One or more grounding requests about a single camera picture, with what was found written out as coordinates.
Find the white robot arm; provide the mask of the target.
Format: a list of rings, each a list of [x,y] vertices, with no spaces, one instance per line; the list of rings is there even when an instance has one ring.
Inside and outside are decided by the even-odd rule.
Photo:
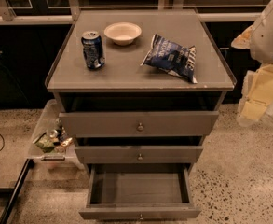
[[[251,57],[261,64],[255,72],[247,71],[243,80],[237,122],[248,127],[264,114],[273,115],[273,0],[231,46],[249,49]]]

